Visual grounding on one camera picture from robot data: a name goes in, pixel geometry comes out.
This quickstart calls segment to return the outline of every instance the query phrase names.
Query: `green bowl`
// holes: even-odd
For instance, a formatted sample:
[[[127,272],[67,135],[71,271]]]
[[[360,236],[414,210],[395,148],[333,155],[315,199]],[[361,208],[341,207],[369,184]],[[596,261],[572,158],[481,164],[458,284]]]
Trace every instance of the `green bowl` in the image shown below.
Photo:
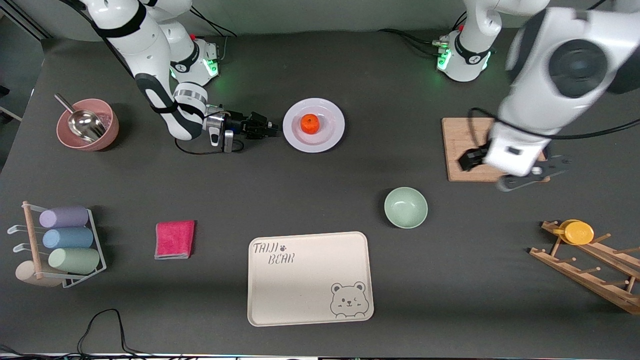
[[[402,229],[413,229],[427,218],[427,200],[413,188],[397,188],[385,199],[385,214],[391,224]]]

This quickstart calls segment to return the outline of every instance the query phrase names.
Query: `orange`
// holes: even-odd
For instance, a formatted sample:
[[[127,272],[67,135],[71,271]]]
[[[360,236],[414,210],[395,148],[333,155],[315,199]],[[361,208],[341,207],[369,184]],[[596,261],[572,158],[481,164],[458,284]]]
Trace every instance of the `orange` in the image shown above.
[[[320,120],[314,114],[306,114],[300,120],[300,128],[306,134],[313,135],[320,130]]]

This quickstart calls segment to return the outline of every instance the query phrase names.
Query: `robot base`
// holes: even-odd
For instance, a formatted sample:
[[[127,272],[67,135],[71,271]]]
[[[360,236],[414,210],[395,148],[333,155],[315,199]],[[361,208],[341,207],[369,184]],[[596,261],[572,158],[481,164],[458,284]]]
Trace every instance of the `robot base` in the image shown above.
[[[452,46],[458,34],[460,34],[460,32],[456,30],[440,37],[440,41],[447,44],[447,47],[441,47],[441,54],[438,58],[436,69],[444,72],[455,81],[466,83],[467,81],[472,81],[477,78],[482,70],[486,69],[491,52],[489,52],[485,59],[480,59],[480,56],[478,56],[479,61],[476,64],[467,64],[464,57],[458,54]]]
[[[200,57],[187,72],[180,72],[172,67],[172,73],[179,83],[196,83],[206,85],[220,72],[218,64],[218,47],[202,39],[194,40],[194,44],[200,48]]]

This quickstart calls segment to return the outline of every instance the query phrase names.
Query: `cartoon bear face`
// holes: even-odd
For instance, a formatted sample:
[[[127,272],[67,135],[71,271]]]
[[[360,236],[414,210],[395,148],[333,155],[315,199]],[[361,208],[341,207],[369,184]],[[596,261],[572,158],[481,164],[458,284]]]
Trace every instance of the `cartoon bear face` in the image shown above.
[[[331,291],[333,292],[331,312],[335,314],[335,317],[353,316],[363,318],[367,310],[369,310],[369,302],[364,296],[364,289],[364,284],[360,281],[353,286],[331,285]]]

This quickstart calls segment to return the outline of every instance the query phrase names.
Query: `floor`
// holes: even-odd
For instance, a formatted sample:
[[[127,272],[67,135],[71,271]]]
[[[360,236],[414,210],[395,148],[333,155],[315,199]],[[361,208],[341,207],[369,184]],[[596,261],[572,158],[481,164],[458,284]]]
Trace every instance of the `floor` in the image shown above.
[[[23,116],[36,84],[44,56],[40,42],[7,17],[0,17],[0,85],[10,93],[0,98],[0,106]],[[11,149],[20,123],[0,123],[0,171]]]

